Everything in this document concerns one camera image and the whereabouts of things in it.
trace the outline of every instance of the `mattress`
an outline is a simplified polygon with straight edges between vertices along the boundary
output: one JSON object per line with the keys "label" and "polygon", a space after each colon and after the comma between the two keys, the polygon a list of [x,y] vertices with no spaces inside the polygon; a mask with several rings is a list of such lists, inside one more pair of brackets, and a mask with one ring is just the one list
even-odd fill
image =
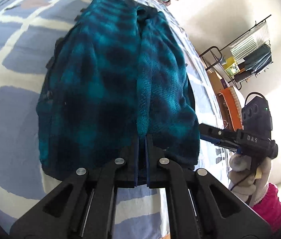
{"label": "mattress", "polygon": [[[55,41],[75,24],[92,0],[0,0],[0,225],[12,224],[59,181],[40,166],[36,104]],[[200,123],[223,127],[205,69],[185,31],[164,5],[136,0],[162,11],[183,50]],[[201,141],[196,168],[204,167],[228,186],[228,152]],[[146,185],[119,189],[114,238],[168,237],[164,189]]]}

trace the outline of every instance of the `gloved hand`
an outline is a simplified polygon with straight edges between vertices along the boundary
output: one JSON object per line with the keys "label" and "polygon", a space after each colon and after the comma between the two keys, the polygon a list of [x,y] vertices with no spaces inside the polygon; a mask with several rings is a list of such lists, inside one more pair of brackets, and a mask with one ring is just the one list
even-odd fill
{"label": "gloved hand", "polygon": [[[228,173],[228,178],[231,180],[229,184],[229,190],[245,178],[250,170],[247,168],[250,167],[251,158],[249,156],[241,156],[238,154],[234,154],[230,158],[230,166],[232,171]],[[252,195],[249,206],[253,207],[255,204],[259,203],[267,194],[268,189],[268,179],[271,171],[271,159],[265,158],[263,163],[259,166],[262,171],[262,177],[255,181],[255,174],[250,174],[248,178],[246,178],[243,182],[239,183],[239,185],[235,186],[232,192],[240,198],[243,202],[246,202],[250,195]]]}

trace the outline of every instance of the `blue and white checkered bed sheet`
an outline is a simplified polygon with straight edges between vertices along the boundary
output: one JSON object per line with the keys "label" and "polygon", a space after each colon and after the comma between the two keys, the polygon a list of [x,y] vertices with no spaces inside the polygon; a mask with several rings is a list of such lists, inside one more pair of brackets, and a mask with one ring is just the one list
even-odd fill
{"label": "blue and white checkered bed sheet", "polygon": [[[40,166],[35,107],[55,41],[91,1],[0,1],[0,225],[7,232],[59,183]],[[207,74],[184,30],[156,0],[136,1],[163,11],[169,21],[188,64],[199,122],[223,127]],[[227,186],[227,153],[201,141],[197,167],[206,168]],[[115,238],[159,239],[168,234],[164,189],[151,190],[146,185],[119,189]]]}

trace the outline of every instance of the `fleece fabric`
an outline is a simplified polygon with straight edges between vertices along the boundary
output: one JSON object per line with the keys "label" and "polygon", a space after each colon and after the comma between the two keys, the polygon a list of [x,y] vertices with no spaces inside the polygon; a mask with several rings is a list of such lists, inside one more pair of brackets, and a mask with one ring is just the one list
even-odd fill
{"label": "fleece fabric", "polygon": [[162,12],[93,0],[48,66],[36,108],[46,174],[64,180],[79,167],[100,167],[146,134],[169,158],[197,164],[185,61]]}

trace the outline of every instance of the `pink sleeve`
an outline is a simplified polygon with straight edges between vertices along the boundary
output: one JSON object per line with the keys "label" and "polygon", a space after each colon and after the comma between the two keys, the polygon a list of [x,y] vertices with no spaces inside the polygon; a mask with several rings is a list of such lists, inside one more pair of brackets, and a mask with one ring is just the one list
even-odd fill
{"label": "pink sleeve", "polygon": [[279,201],[277,193],[278,188],[269,183],[267,194],[252,208],[259,216],[269,223],[274,232],[281,227],[281,202]]}

